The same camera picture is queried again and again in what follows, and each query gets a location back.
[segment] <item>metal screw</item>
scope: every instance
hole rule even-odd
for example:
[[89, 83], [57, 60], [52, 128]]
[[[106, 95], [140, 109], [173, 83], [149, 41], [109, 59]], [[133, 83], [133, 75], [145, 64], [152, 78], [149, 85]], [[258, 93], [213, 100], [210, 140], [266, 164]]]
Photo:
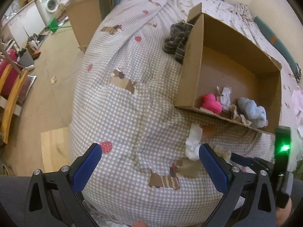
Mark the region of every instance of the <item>metal screw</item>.
[[266, 176], [267, 175], [267, 172], [264, 171], [264, 170], [261, 170], [260, 173], [261, 173], [262, 176]]
[[69, 166], [63, 166], [61, 167], [61, 171], [67, 172], [69, 170]]
[[36, 169], [36, 170], [34, 171], [34, 174], [35, 174], [35, 175], [39, 175], [39, 174], [40, 174], [40, 170], [39, 170], [39, 169]]
[[240, 171], [240, 168], [237, 166], [233, 166], [231, 169], [234, 173], [238, 173]]

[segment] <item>gray striped cloth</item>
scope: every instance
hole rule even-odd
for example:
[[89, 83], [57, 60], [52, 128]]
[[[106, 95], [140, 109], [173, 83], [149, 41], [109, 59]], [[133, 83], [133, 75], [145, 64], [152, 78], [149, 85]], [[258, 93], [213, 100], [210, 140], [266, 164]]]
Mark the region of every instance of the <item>gray striped cloth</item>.
[[183, 63], [185, 47], [192, 26], [179, 22], [171, 26], [169, 38], [165, 39], [163, 51], [167, 54], [175, 55], [175, 60]]

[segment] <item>trash bin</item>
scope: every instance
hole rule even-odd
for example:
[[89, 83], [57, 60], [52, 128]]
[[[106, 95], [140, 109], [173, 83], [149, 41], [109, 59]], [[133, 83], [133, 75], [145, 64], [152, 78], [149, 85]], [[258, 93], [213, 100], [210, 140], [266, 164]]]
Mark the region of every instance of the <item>trash bin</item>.
[[26, 49], [26, 52], [21, 56], [18, 64], [21, 65], [21, 66], [24, 66], [24, 67], [27, 67], [27, 66], [30, 66], [30, 65], [34, 64], [34, 60], [31, 57], [31, 55], [29, 54], [27, 49]]

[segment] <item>white cabinet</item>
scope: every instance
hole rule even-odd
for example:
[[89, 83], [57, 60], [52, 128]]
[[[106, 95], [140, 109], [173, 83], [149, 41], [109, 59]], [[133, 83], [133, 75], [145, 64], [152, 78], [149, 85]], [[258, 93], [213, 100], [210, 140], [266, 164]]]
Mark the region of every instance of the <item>white cabinet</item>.
[[34, 33], [38, 35], [45, 28], [45, 24], [34, 2], [19, 12], [19, 18], [29, 36]]
[[24, 43], [27, 41], [27, 34], [23, 28], [23, 25], [21, 23], [21, 20], [19, 19], [18, 15], [13, 17], [6, 25], [13, 38], [15, 39], [17, 45], [21, 47], [24, 45]]

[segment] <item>washing machine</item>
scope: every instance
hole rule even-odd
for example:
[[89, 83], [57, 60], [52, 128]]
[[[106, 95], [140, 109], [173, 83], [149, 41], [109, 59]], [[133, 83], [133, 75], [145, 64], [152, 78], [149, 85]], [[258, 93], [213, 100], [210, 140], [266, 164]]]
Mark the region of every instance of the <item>washing machine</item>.
[[49, 21], [55, 17], [60, 0], [36, 0], [35, 3], [43, 22], [47, 26]]

